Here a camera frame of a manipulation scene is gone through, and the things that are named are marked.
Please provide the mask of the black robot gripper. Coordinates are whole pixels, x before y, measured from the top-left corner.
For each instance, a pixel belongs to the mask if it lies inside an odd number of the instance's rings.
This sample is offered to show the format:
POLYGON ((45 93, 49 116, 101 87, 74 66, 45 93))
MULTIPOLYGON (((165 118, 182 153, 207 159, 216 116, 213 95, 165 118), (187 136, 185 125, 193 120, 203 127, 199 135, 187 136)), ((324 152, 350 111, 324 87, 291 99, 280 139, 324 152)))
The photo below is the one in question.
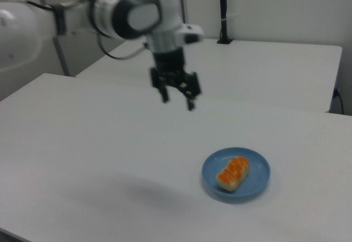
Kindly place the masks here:
POLYGON ((151 84, 160 92, 162 102, 169 101, 167 86, 170 86, 186 97, 188 111, 193 111, 196 107, 196 96, 201 94, 201 87, 197 74, 184 70, 183 48, 168 53, 153 53, 153 58, 155 66, 150 69, 151 84))

